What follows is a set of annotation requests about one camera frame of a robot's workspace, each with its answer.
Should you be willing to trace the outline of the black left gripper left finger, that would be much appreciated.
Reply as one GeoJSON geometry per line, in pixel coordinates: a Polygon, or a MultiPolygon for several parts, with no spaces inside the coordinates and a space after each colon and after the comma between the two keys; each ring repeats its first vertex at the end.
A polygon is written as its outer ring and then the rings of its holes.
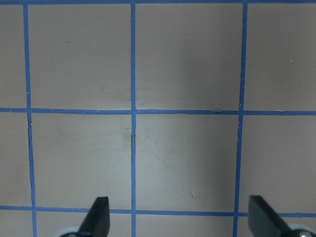
{"type": "Polygon", "coordinates": [[[110,230],[108,197],[97,197],[77,232],[78,237],[107,237],[110,230]]]}

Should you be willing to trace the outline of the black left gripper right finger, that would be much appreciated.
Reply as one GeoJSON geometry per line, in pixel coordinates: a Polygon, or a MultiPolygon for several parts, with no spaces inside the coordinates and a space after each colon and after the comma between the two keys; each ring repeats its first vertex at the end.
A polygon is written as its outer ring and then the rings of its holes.
{"type": "Polygon", "coordinates": [[[254,237],[286,237],[292,232],[261,196],[248,199],[248,226],[254,237]]]}

